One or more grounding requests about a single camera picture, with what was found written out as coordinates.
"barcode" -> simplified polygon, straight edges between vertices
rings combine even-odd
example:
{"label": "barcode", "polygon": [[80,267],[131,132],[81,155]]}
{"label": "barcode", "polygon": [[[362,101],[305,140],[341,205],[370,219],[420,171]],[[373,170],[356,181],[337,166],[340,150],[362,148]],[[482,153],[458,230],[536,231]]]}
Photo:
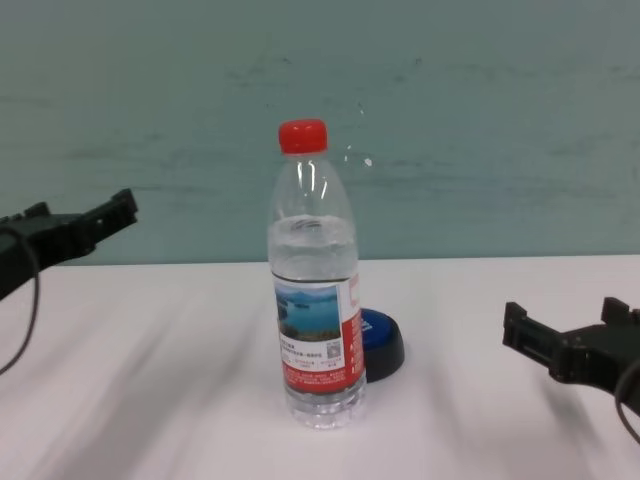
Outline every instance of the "barcode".
{"label": "barcode", "polygon": [[340,348],[340,342],[327,343],[327,358],[329,360],[338,358],[342,355],[342,348]]}

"water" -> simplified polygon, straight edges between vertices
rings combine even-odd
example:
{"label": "water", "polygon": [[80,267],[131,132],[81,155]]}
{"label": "water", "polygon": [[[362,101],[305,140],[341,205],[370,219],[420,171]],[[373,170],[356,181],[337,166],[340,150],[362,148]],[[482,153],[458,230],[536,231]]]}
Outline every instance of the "water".
{"label": "water", "polygon": [[[292,281],[331,284],[357,273],[358,251],[351,222],[335,216],[298,215],[269,228],[269,262],[275,275]],[[346,390],[301,393],[285,384],[288,406],[314,428],[344,426],[363,410],[365,374]]]}

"black cable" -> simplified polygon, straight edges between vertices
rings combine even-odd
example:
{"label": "black cable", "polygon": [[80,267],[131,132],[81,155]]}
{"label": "black cable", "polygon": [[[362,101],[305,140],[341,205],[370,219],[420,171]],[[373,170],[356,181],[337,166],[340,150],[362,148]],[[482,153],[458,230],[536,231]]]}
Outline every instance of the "black cable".
{"label": "black cable", "polygon": [[618,380],[618,384],[616,385],[616,389],[613,393],[613,398],[616,403],[616,411],[618,412],[618,416],[620,417],[624,428],[627,429],[627,432],[629,432],[636,442],[640,443],[640,434],[638,434],[638,432],[636,432],[631,426],[631,423],[629,423],[627,416],[622,410],[622,398],[627,393],[632,381],[635,379],[634,377],[636,377],[638,373],[640,373],[640,360],[633,362],[629,368],[624,371],[620,380]]}
{"label": "black cable", "polygon": [[3,226],[0,227],[0,235],[9,235],[15,239],[15,241],[22,247],[29,263],[31,264],[31,268],[33,270],[33,302],[31,306],[31,318],[29,319],[29,327],[27,328],[27,335],[24,337],[22,341],[22,345],[18,349],[18,352],[13,356],[11,360],[9,360],[4,367],[0,368],[0,375],[5,373],[11,367],[13,367],[20,357],[24,354],[25,350],[29,346],[29,342],[31,341],[31,336],[33,335],[33,329],[36,326],[36,319],[38,318],[38,306],[40,305],[40,264],[38,262],[38,258],[36,257],[35,252],[29,245],[26,237],[22,235],[17,230]]}

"bottle base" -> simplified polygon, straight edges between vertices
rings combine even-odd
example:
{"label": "bottle base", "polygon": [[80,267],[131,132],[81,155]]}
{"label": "bottle base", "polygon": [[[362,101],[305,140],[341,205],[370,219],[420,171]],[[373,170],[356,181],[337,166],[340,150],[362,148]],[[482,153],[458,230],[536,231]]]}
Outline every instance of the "bottle base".
{"label": "bottle base", "polygon": [[285,385],[289,411],[301,424],[318,430],[344,427],[364,414],[366,375],[350,388],[330,395],[297,392]]}

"lake image on label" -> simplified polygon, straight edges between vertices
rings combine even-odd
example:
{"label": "lake image on label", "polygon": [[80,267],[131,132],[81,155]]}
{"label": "lake image on label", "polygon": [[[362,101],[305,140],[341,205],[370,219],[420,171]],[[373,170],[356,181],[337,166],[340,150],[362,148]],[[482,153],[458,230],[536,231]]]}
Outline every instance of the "lake image on label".
{"label": "lake image on label", "polygon": [[340,312],[335,286],[294,288],[276,286],[280,332],[302,342],[340,338]]}

